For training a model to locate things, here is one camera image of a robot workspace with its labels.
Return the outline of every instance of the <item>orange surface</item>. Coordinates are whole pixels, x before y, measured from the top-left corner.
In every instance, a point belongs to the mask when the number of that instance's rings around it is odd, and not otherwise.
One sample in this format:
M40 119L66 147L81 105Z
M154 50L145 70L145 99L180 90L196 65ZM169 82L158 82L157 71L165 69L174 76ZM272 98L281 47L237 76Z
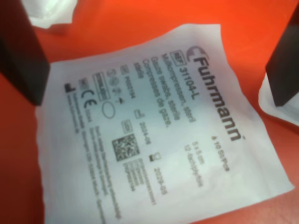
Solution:
M79 0L71 25L36 28L50 62L102 54L155 38L184 23L220 23L228 61L266 124L291 180L299 186L299 128L266 115L258 90L298 0ZM36 120L30 105L0 76L0 223L42 224ZM299 188L200 222L299 223Z

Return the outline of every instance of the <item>sterile gauze package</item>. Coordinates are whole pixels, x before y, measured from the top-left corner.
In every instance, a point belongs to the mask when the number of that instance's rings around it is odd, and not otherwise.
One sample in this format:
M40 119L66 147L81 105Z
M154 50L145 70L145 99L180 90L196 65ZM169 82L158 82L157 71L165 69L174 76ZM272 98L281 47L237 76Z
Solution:
M220 25L53 63L36 117L46 224L186 224L293 189Z

